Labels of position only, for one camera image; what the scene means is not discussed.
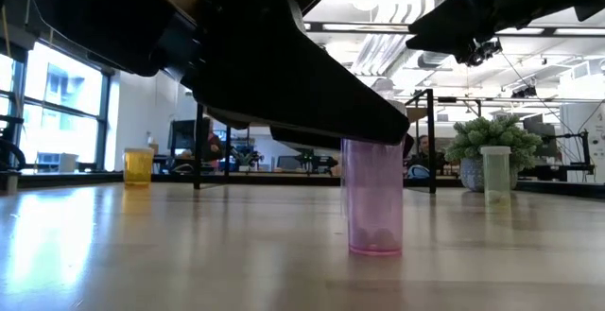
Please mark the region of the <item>small pale green medicine bottle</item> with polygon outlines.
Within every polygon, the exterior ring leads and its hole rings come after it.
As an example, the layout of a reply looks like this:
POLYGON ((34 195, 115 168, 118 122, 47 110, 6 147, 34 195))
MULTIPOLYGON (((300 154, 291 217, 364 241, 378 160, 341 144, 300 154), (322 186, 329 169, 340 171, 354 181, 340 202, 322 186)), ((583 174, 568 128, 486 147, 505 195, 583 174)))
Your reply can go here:
POLYGON ((484 195, 489 206, 510 205, 510 154, 509 147, 485 146, 483 157, 484 195))

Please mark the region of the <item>large window black frame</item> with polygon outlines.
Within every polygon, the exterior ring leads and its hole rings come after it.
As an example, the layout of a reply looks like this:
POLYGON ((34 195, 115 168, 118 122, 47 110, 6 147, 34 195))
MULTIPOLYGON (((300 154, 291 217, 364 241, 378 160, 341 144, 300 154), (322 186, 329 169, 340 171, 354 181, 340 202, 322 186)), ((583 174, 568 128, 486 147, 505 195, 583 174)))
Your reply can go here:
POLYGON ((0 51, 0 115, 23 120, 12 141, 26 168, 58 170, 62 155, 101 168, 112 76, 44 43, 17 55, 0 51))

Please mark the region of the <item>person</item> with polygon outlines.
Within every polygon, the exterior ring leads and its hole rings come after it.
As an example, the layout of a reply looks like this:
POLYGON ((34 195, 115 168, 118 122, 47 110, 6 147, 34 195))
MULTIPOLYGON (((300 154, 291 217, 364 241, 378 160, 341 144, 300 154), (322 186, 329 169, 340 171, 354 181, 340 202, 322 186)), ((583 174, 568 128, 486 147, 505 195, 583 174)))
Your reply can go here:
POLYGON ((207 123, 207 140, 202 146, 201 157, 205 164, 211 166, 214 171, 219 170, 220 160, 224 158, 224 147, 219 137, 214 133, 214 124, 211 118, 205 118, 207 123))
MULTIPOLYGON (((429 139, 427 135, 421 135, 418 139, 419 141, 419 150, 416 154, 414 154, 409 164, 420 164, 429 169, 429 139)), ((439 174, 442 172, 444 166, 446 164, 445 155, 442 152, 435 152, 435 165, 436 165, 436 173, 439 174)))

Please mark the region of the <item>potted green artificial plant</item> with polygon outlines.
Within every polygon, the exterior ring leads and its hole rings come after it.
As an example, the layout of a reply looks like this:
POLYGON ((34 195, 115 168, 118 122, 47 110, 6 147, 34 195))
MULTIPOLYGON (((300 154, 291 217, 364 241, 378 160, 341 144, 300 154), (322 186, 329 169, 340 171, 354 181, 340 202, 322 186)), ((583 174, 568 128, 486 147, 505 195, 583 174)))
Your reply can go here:
POLYGON ((510 186, 515 188, 518 174, 535 166, 535 152, 542 139, 517 126, 519 118, 512 115, 497 116, 493 120, 478 117, 468 122, 457 122, 457 135, 445 152, 448 163, 459 164, 462 185, 473 192, 484 191, 483 147, 509 147, 510 186))

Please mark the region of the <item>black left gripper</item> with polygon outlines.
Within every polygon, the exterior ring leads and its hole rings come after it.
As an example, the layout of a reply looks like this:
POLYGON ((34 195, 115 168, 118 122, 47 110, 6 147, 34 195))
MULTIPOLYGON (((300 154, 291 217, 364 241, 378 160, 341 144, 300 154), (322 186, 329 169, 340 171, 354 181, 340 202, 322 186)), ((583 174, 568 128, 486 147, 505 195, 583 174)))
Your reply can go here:
POLYGON ((227 67, 200 28, 211 0, 34 0, 42 20, 90 60, 141 77, 222 77, 227 67))

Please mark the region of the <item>tall pink medicine bottle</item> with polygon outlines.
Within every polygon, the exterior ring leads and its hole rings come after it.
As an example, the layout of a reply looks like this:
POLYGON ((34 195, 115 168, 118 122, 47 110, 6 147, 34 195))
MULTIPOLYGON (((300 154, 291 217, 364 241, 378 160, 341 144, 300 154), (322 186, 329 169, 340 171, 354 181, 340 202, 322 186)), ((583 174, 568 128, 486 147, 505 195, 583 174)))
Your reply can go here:
POLYGON ((351 252, 397 256, 403 251, 403 158, 347 155, 348 243, 351 252))

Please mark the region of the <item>black background monitor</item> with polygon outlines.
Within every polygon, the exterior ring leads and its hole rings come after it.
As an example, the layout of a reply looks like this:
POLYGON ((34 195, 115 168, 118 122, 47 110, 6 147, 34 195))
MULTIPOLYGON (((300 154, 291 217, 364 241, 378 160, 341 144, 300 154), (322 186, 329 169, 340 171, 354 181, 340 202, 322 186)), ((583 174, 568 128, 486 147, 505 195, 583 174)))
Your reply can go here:
POLYGON ((541 143, 536 147, 537 157, 557 158, 559 149, 556 140, 555 127, 543 122, 541 115, 528 117, 523 120, 524 129, 541 138, 541 143))
MULTIPOLYGON (((206 128, 206 134, 202 137, 201 153, 210 151, 211 132, 210 127, 212 122, 209 118, 203 118, 201 125, 206 128)), ((168 149, 172 155, 175 155, 180 150, 190 150, 194 152, 196 149, 196 120, 174 120, 170 124, 168 136, 168 149)))

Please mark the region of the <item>black aluminium table frame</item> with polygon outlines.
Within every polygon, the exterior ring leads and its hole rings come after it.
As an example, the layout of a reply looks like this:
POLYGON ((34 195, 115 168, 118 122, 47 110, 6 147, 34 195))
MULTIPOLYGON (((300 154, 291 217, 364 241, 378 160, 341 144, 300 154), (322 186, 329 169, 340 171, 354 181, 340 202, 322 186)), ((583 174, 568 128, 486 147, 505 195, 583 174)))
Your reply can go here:
MULTIPOLYGON (((123 181, 121 172, 102 173, 42 173, 21 174, 17 187, 20 189, 51 188, 60 186, 92 185, 104 183, 118 183, 123 181)), ((224 175, 203 175, 198 179, 199 185, 281 185, 281 186, 312 186, 312 187, 339 187, 341 178, 330 176, 307 176, 286 174, 254 174, 239 175, 237 173, 224 175)), ((561 181, 518 181, 517 191, 569 196, 584 199, 597 199, 605 201, 605 183, 572 183, 561 181)))

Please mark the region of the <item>white bin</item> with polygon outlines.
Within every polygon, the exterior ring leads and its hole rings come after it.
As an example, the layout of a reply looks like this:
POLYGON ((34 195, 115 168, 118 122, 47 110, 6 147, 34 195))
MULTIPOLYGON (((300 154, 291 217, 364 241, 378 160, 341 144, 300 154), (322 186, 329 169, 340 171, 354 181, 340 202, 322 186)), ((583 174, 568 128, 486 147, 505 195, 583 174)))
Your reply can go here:
POLYGON ((59 157, 58 171, 60 173, 73 173, 78 169, 78 155, 61 153, 59 157))

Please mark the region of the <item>orange medicine bottle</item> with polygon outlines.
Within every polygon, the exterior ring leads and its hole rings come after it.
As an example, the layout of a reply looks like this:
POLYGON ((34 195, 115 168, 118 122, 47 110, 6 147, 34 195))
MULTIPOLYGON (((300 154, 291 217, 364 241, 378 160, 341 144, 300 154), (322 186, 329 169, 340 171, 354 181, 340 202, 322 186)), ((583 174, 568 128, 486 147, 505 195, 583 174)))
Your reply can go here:
POLYGON ((124 184, 148 186, 151 183, 154 151, 147 148, 125 148, 123 152, 124 184))

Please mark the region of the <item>wooden shelf black metal legs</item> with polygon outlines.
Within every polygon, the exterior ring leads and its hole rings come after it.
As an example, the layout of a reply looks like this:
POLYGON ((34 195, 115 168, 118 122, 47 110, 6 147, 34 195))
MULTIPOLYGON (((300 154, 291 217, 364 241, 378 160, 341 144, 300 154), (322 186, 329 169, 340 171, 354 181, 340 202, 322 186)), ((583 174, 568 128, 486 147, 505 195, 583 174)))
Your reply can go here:
MULTIPOLYGON (((424 117, 428 117, 428 139, 429 139, 429 143, 434 142, 435 141, 435 135, 434 135, 434 127, 435 127, 435 120, 434 120, 434 116, 433 116, 433 112, 434 112, 434 100, 435 97, 433 95, 433 90, 432 89, 425 89, 422 91, 418 91, 406 104, 409 105, 411 103, 418 103, 421 99, 425 98, 427 101, 427 106, 425 108, 408 108, 407 109, 407 119, 409 120, 409 123, 416 123, 418 121, 418 119, 422 119, 424 117)), ((245 116, 243 114, 238 114, 235 112, 224 112, 221 110, 217 110, 214 108, 205 108, 205 111, 207 114, 209 114, 211 117, 213 117, 214 119, 216 119, 217 121, 225 124, 228 128, 231 129, 235 129, 235 130, 247 130, 250 127, 279 127, 279 128, 285 128, 284 126, 278 126, 277 124, 271 124, 267 121, 264 120, 260 120, 258 118, 252 118, 249 116, 245 116)), ((299 131, 304 131, 304 130, 300 130, 300 129, 292 129, 290 128, 289 130, 299 130, 299 131)), ((419 139, 420 136, 417 137, 417 140, 415 141, 414 145, 417 147, 417 152, 419 150, 419 139)), ((411 179, 407 179, 408 183, 410 186, 424 186, 426 185, 429 189, 430 193, 434 193, 437 189, 437 173, 436 173, 436 165, 435 165, 435 152, 437 150, 435 149, 434 146, 429 147, 429 170, 430 170, 430 178, 427 180, 411 180, 411 179)), ((410 167, 410 159, 409 160, 405 160, 405 167, 409 168, 410 167)))

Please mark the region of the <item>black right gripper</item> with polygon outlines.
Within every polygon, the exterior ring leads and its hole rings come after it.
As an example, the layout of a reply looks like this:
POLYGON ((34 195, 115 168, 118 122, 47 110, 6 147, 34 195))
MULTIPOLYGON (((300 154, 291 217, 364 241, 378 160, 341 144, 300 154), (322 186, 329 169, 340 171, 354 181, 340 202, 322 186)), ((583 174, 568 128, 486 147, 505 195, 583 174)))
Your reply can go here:
POLYGON ((409 49, 462 56, 477 50, 474 37, 527 26, 533 0, 444 0, 409 26, 409 49))

